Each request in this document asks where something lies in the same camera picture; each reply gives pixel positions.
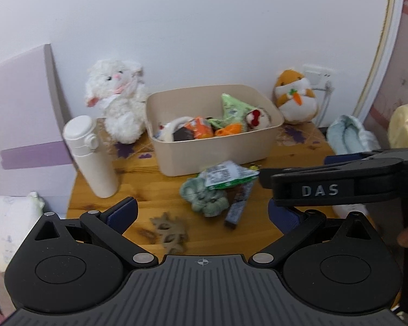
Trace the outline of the small white plush red heart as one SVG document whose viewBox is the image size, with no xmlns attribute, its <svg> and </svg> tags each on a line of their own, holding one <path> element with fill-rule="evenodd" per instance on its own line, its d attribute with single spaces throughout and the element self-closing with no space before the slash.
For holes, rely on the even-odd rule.
<svg viewBox="0 0 408 326">
<path fill-rule="evenodd" d="M 249 131 L 263 130 L 270 126 L 270 116 L 262 108 L 255 108 L 248 112 L 245 121 Z"/>
</svg>

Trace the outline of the orange sock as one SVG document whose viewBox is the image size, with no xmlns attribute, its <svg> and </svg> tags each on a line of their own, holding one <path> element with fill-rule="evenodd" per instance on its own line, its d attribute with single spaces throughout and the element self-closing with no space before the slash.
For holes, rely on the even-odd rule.
<svg viewBox="0 0 408 326">
<path fill-rule="evenodd" d="M 218 129 L 215 131 L 214 135 L 218 137 L 222 136 L 232 136 L 243 133 L 243 126 L 241 123 L 229 124 L 226 127 Z"/>
</svg>

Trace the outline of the light green snack bag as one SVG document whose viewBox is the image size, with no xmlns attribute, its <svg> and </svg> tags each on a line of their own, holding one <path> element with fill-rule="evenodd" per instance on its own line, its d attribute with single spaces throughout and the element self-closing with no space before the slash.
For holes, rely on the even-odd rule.
<svg viewBox="0 0 408 326">
<path fill-rule="evenodd" d="M 256 107 L 240 101 L 227 93 L 223 93 L 221 99 L 223 109 L 222 118 L 208 117 L 208 123 L 217 130 L 232 124 L 240 124 L 242 126 L 241 132 L 246 132 L 248 130 L 246 116 L 251 111 L 256 110 Z"/>
</svg>

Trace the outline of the orange bottle with label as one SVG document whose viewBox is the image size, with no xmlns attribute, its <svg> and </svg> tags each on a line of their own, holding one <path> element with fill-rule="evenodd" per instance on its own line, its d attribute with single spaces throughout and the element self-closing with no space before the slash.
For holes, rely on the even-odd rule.
<svg viewBox="0 0 408 326">
<path fill-rule="evenodd" d="M 184 127 L 192 131 L 194 139 L 206 139 L 213 138 L 214 132 L 208 121 L 201 117 L 195 117 L 192 120 L 185 123 Z"/>
</svg>

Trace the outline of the white round power strip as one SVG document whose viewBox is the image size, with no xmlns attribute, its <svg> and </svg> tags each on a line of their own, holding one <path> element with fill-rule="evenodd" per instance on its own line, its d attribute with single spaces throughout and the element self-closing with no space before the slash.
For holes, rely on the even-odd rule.
<svg viewBox="0 0 408 326">
<path fill-rule="evenodd" d="M 334 205 L 332 207 L 335 215 L 341 219 L 345 219 L 346 216 L 351 212 L 360 212 L 364 216 L 368 216 L 369 212 L 363 204 L 353 204 L 353 205 Z"/>
</svg>

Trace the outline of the black long toothpaste box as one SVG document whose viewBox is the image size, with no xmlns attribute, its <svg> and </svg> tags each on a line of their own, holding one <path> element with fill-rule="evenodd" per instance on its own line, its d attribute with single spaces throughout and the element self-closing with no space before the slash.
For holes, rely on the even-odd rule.
<svg viewBox="0 0 408 326">
<path fill-rule="evenodd" d="M 248 203 L 249 197 L 251 196 L 251 191 L 255 185 L 255 182 L 256 180 L 253 180 L 239 186 L 224 221 L 226 227 L 236 229 Z"/>
</svg>

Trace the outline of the grey hair claw clip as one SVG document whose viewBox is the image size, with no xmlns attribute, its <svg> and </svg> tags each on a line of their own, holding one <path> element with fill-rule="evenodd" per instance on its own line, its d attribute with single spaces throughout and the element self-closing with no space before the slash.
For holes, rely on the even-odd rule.
<svg viewBox="0 0 408 326">
<path fill-rule="evenodd" d="M 138 228 L 138 234 L 146 238 L 150 244 L 157 242 L 162 245 L 167 255 L 183 254 L 186 251 L 185 243 L 188 234 L 181 219 L 172 217 L 164 212 L 161 216 L 150 219 L 154 230 Z"/>
</svg>

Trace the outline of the green white snack packet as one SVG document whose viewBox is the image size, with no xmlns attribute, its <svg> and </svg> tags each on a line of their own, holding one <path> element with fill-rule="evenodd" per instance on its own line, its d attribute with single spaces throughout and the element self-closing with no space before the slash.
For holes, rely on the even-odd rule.
<svg viewBox="0 0 408 326">
<path fill-rule="evenodd" d="M 210 190 L 225 190 L 254 181 L 259 176 L 256 166 L 245 168 L 233 161 L 225 161 L 202 171 L 198 177 L 204 179 L 204 185 Z"/>
</svg>

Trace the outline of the green plaid scrunchie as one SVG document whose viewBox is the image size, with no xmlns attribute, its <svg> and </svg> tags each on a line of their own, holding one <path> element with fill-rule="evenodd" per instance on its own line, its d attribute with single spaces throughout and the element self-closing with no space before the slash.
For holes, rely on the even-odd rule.
<svg viewBox="0 0 408 326">
<path fill-rule="evenodd" d="M 230 207 L 225 191 L 209 189 L 201 177 L 190 178 L 180 187 L 180 196 L 194 212 L 207 218 L 219 216 Z"/>
</svg>

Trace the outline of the white thermos bottle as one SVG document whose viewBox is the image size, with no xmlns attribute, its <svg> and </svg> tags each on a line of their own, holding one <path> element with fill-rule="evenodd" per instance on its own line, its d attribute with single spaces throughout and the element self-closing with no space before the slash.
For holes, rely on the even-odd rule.
<svg viewBox="0 0 408 326">
<path fill-rule="evenodd" d="M 113 196 L 118 190 L 118 178 L 96 121 L 88 115 L 72 118 L 64 126 L 62 137 L 93 193 L 100 198 Z"/>
</svg>

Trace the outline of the white pillow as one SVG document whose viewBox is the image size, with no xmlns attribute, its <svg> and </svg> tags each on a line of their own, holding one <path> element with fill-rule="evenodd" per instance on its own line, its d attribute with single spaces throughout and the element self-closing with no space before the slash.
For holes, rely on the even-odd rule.
<svg viewBox="0 0 408 326">
<path fill-rule="evenodd" d="M 27 196 L 0 196 L 0 272 L 6 270 L 44 206 L 36 192 Z"/>
</svg>

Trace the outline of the orange hamster plush with carrot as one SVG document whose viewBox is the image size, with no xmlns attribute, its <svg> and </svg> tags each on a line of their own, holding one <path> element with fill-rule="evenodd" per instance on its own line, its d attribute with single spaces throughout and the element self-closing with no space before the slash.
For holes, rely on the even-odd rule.
<svg viewBox="0 0 408 326">
<path fill-rule="evenodd" d="M 283 71 L 274 86 L 274 103 L 287 124 L 302 124 L 318 114 L 318 101 L 310 81 L 292 69 Z"/>
</svg>

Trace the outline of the white plush lamb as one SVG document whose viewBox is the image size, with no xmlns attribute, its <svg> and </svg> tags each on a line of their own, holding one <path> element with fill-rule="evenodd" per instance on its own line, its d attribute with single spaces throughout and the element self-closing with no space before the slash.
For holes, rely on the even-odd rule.
<svg viewBox="0 0 408 326">
<path fill-rule="evenodd" d="M 89 70 L 85 105 L 101 110 L 106 132 L 119 143 L 135 143 L 146 129 L 143 74 L 140 63 L 123 60 L 99 60 Z"/>
</svg>

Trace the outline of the wall socket plate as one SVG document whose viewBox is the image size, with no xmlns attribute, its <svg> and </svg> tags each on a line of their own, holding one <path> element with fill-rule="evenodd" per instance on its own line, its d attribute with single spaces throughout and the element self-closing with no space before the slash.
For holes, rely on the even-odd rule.
<svg viewBox="0 0 408 326">
<path fill-rule="evenodd" d="M 310 85 L 313 88 L 325 89 L 327 85 L 330 85 L 335 70 L 320 65 L 304 64 L 302 66 L 303 75 L 310 81 Z"/>
</svg>

